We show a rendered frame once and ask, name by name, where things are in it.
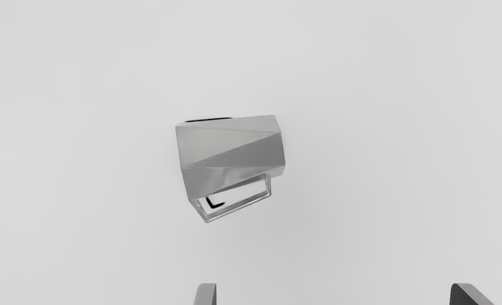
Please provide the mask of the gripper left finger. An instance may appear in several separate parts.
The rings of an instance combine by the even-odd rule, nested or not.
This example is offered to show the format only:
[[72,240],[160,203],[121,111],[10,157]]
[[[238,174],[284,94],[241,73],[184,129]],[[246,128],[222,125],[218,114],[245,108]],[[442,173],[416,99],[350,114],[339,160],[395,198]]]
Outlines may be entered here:
[[202,283],[198,286],[193,305],[217,305],[216,283]]

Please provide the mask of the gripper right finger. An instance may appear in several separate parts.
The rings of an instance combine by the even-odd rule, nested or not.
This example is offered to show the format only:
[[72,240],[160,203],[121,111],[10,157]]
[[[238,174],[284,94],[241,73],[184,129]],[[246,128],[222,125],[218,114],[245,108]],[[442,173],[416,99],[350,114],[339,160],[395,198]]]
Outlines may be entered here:
[[449,305],[495,305],[470,283],[454,283],[450,290]]

